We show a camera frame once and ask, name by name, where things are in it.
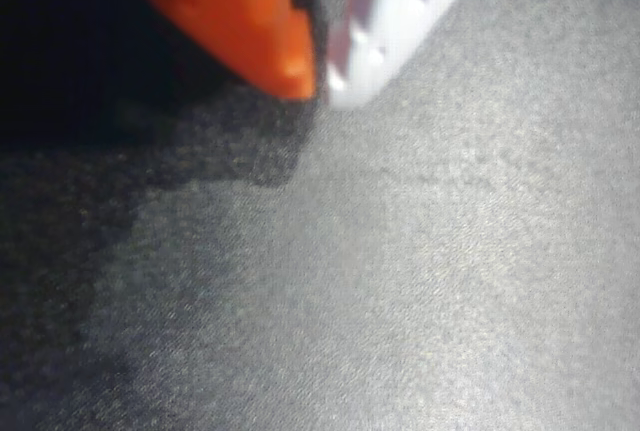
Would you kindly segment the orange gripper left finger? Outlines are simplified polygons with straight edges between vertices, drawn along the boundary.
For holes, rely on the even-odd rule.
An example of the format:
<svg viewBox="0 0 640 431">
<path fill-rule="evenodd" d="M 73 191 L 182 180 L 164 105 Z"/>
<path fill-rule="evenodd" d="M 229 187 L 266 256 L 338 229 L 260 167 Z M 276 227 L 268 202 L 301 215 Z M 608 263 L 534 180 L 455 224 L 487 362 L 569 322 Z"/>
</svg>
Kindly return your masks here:
<svg viewBox="0 0 640 431">
<path fill-rule="evenodd" d="M 308 14 L 292 0 L 149 0 L 186 36 L 270 96 L 306 100 L 315 91 Z"/>
</svg>

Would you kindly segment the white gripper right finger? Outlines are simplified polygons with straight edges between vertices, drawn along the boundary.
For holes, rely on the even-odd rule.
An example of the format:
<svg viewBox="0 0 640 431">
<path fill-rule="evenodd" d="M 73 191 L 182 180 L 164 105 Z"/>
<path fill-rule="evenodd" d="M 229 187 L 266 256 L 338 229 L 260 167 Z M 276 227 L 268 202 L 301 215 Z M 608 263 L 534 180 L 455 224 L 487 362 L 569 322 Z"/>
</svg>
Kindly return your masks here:
<svg viewBox="0 0 640 431">
<path fill-rule="evenodd" d="M 328 34 L 329 104 L 367 104 L 401 71 L 456 0 L 346 0 Z"/>
</svg>

